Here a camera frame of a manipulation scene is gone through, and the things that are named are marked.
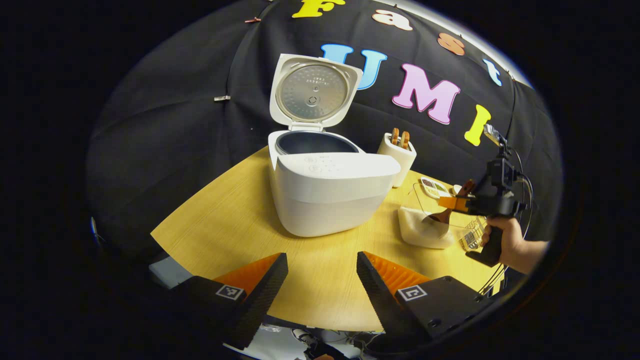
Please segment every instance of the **wooden table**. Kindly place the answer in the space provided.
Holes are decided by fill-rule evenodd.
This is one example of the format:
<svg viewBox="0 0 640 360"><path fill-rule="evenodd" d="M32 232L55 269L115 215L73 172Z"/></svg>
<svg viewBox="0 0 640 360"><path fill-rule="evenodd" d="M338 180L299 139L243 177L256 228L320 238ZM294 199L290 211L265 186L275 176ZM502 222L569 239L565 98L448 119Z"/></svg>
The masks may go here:
<svg viewBox="0 0 640 360"><path fill-rule="evenodd" d="M414 171L401 187L391 189L366 223L316 238L292 235L278 219L268 166L265 147L202 188L151 235L185 269L209 279L286 252L289 275L269 309L271 316L324 329L381 331L356 274L356 253L362 250L430 279L453 276L474 290L479 290L498 266L489 268L466 257L458 243L440 250L402 240L397 209L422 176ZM424 199L428 199L422 202L425 211L444 210L436 200ZM453 213L451 222L466 224L471 219Z"/></svg>

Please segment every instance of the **human hand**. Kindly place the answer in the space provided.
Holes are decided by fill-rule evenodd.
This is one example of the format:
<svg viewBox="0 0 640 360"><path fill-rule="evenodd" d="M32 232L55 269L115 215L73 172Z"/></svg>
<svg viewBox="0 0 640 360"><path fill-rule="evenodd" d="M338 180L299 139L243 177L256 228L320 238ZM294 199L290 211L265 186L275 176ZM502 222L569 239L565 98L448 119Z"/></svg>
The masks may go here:
<svg viewBox="0 0 640 360"><path fill-rule="evenodd" d="M480 246L485 246L489 242L491 226L502 230L502 252L499 261L507 266L512 266L521 256L523 248L526 246L522 238L522 229L516 218L494 217L486 219L487 226L484 228L482 242Z"/></svg>

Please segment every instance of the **inner lid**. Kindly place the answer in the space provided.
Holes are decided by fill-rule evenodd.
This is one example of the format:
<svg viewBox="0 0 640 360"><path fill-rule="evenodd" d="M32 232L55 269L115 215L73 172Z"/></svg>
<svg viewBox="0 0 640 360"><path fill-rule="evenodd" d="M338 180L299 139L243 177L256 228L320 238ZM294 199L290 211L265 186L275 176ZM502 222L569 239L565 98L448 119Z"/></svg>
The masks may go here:
<svg viewBox="0 0 640 360"><path fill-rule="evenodd" d="M351 142L319 131L288 131L276 139L276 147L284 155L310 152L359 152Z"/></svg>
<svg viewBox="0 0 640 360"><path fill-rule="evenodd" d="M319 122L337 113L347 101L344 75L326 65L304 65L280 82L278 103L292 119Z"/></svg>

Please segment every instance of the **black fabric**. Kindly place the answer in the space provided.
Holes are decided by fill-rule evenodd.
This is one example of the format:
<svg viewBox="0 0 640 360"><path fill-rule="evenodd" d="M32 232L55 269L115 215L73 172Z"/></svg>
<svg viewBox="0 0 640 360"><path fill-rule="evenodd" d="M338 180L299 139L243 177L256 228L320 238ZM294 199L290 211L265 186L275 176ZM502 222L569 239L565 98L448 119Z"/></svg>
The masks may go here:
<svg viewBox="0 0 640 360"><path fill-rule="evenodd" d="M267 145L284 129L269 115L269 95L281 53L322 56L324 44L354 51L348 65L364 67L363 49L382 52L372 87L359 90L344 120L327 131L376 152L393 127L411 133L418 156L412 169L451 184L480 180L498 148L487 138L464 139L476 105L518 149L541 211L528 238L548 238L557 213L562 166L554 128L540 98L507 77L496 61L464 38L428 20L382 3L350 0L321 17L293 19L299 1L243 0L213 13L160 45L114 91L93 132L88 153L88 196L99 231L130 255L158 245L149 232L217 176ZM413 31L371 19L376 9L400 13ZM244 20L260 17L251 24ZM464 56L437 42L439 33L465 43ZM483 59L502 74L489 77ZM440 124L392 103L404 81L402 64L426 71L430 86L458 85L451 123ZM213 97L231 100L214 102ZM490 191L486 185L480 191Z"/></svg>

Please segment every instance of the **wooden spatula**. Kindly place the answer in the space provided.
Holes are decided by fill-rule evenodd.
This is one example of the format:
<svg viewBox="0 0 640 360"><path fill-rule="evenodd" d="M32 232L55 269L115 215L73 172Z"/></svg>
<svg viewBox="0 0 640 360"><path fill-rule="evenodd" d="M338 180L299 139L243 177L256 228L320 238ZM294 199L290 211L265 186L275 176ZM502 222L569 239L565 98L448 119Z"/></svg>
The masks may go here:
<svg viewBox="0 0 640 360"><path fill-rule="evenodd" d="M462 186L462 189L460 189L460 191L458 191L458 193L456 194L456 196L467 196L471 190L474 189L474 186L476 184L474 183L473 180L469 179L467 180L467 182ZM431 214L428 217L424 218L423 222L428 222L429 220L427 219L431 219L437 222L441 222L443 224L448 224L449 223L449 217L451 216L451 212L453 211L453 209L446 209L445 211L441 212L441 213L437 213L437 214Z"/></svg>

